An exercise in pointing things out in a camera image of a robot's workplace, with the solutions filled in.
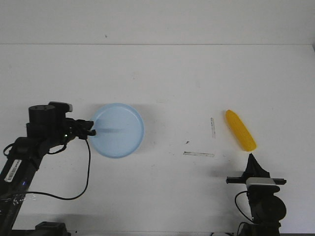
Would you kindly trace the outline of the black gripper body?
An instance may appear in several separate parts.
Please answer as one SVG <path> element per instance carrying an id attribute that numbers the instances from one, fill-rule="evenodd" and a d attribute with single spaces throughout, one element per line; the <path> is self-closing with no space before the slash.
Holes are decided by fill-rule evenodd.
<path id="1" fill-rule="evenodd" d="M 248 172 L 243 172 L 240 177 L 227 177 L 227 184 L 245 184 L 245 185 L 285 185 L 284 178 L 256 177 Z"/>
<path id="2" fill-rule="evenodd" d="M 88 136 L 86 137 L 83 134 L 83 122 L 86 120 L 82 119 L 73 119 L 73 118 L 66 118 L 66 126 L 68 127 L 70 133 L 74 137 L 78 137 L 79 139 L 87 139 Z"/>

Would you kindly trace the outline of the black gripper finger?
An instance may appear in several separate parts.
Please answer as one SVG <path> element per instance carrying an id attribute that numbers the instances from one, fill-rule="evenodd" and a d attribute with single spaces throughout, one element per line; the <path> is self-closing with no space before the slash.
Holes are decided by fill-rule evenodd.
<path id="1" fill-rule="evenodd" d="M 248 157 L 248 162 L 247 162 L 247 166 L 246 166 L 246 172 L 266 172 L 266 170 L 264 170 L 259 163 L 257 162 L 257 160 L 255 159 L 254 155 L 252 153 L 249 154 Z"/>
<path id="2" fill-rule="evenodd" d="M 95 136 L 96 130 L 93 129 L 94 122 L 93 121 L 84 121 L 83 122 L 83 134 L 87 136 Z"/>

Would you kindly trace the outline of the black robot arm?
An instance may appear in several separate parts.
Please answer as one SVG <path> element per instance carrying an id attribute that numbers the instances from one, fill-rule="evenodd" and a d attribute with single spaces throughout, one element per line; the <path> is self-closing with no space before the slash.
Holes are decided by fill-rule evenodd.
<path id="1" fill-rule="evenodd" d="M 287 210 L 284 202 L 275 193 L 287 182 L 284 178 L 271 178 L 252 153 L 249 154 L 246 169 L 240 177 L 227 177 L 227 184 L 244 184 L 246 190 L 234 197 L 239 212 L 247 219 L 241 222 L 237 236 L 279 236 L 280 221 L 285 218 Z M 250 217 L 240 209 L 237 198 L 246 194 L 250 207 Z"/>
<path id="2" fill-rule="evenodd" d="M 67 144 L 75 138 L 86 141 L 94 136 L 94 123 L 88 120 L 74 120 L 66 117 L 72 112 L 72 105 L 50 102 L 47 105 L 29 107 L 27 135 L 9 144 L 3 154 L 7 161 L 0 174 L 0 234 L 2 236 L 69 236 L 65 223 L 41 222 L 33 230 L 14 230 L 13 225 L 19 214 L 30 184 L 45 155 L 50 149 Z"/>

